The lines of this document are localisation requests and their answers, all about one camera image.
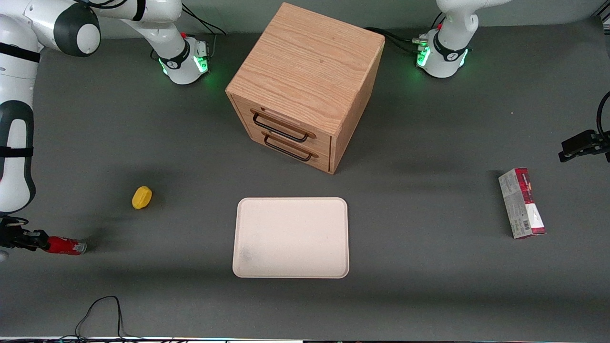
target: black metal handle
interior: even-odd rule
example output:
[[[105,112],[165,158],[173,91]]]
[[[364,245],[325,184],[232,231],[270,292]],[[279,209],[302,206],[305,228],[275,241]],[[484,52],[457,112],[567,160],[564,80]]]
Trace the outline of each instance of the black metal handle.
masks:
[[[277,134],[279,134],[279,135],[280,135],[280,136],[282,136],[282,137],[288,138],[288,139],[290,139],[290,140],[294,140],[294,141],[295,141],[295,142],[297,142],[297,143],[303,143],[303,142],[305,142],[305,141],[307,140],[307,138],[309,137],[309,134],[307,134],[307,133],[306,133],[306,134],[303,136],[303,138],[296,138],[295,136],[289,135],[289,134],[284,133],[284,132],[282,132],[282,131],[280,131],[280,130],[278,130],[278,129],[274,129],[274,128],[272,128],[272,127],[271,127],[271,126],[269,126],[269,125],[265,125],[265,124],[263,124],[263,123],[261,123],[261,122],[257,121],[257,120],[256,120],[256,118],[258,118],[258,117],[259,117],[259,114],[255,112],[255,113],[254,113],[254,116],[253,116],[253,118],[252,118],[252,121],[254,122],[254,124],[257,124],[257,125],[258,125],[258,126],[260,126],[261,128],[267,129],[267,130],[269,130],[269,131],[271,131],[271,132],[277,133]]]
[[[307,157],[301,157],[301,156],[299,156],[297,154],[293,154],[293,153],[289,152],[288,150],[282,149],[282,148],[280,148],[277,145],[273,145],[273,144],[269,143],[267,141],[268,139],[269,139],[269,135],[265,135],[265,144],[266,144],[266,146],[268,146],[268,147],[270,147],[272,149],[275,149],[275,150],[279,151],[280,153],[284,153],[284,154],[286,154],[286,155],[288,155],[290,157],[294,157],[295,159],[298,159],[301,162],[307,162],[307,161],[311,160],[311,157],[314,155],[312,153],[309,153],[307,155]]]

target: red and white box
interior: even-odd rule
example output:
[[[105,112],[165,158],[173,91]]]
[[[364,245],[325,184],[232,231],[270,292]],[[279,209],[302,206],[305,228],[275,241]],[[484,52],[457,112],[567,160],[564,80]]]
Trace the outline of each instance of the red and white box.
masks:
[[[523,239],[547,233],[532,197],[527,168],[515,168],[499,177],[512,236]]]

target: drawer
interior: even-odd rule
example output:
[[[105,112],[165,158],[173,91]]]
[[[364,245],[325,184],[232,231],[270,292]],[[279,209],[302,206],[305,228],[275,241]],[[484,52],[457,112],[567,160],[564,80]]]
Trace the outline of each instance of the drawer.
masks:
[[[327,154],[320,154],[314,151],[309,151],[294,142],[288,141],[283,137],[277,136],[264,130],[253,131],[251,138],[259,143],[271,148],[283,155],[292,157],[298,161],[322,170],[329,172],[330,158]]]
[[[331,137],[316,130],[303,129],[296,124],[288,123],[279,118],[272,110],[261,107],[246,99],[233,96],[246,129],[250,134],[257,134],[264,130],[274,133],[274,136],[282,137],[284,140],[294,143],[296,146],[308,151],[323,155],[329,155],[331,150]]]

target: gray wall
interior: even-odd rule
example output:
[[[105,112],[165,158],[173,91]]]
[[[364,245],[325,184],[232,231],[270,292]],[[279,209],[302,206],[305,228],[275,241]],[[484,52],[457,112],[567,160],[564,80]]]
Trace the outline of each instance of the gray wall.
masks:
[[[199,17],[227,32],[262,32],[282,0],[183,0]],[[358,26],[423,27],[439,10],[435,0],[288,0],[288,2]],[[478,12],[482,26],[564,24],[591,16],[603,0],[513,0]],[[105,38],[137,37],[118,20],[101,18]],[[178,29],[203,32],[183,15]]]

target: white tray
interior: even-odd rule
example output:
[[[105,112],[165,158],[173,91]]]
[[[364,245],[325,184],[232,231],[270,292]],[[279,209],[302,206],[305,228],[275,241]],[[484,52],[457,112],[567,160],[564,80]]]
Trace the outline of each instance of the white tray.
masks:
[[[237,206],[233,272],[241,278],[333,278],[350,271],[341,198],[245,198]]]

